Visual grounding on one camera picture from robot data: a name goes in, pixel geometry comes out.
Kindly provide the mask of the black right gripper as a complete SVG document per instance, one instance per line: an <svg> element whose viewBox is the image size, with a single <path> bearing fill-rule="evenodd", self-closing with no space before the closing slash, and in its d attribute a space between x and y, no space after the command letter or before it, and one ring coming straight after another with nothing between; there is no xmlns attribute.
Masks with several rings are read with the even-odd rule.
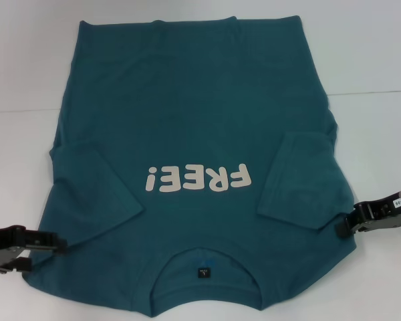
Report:
<svg viewBox="0 0 401 321"><path fill-rule="evenodd" d="M398 193L389 197L354 205L354 210L345 214L335 225L339 238L348 238L368 225L368 230L401 227L401 197Z"/></svg>

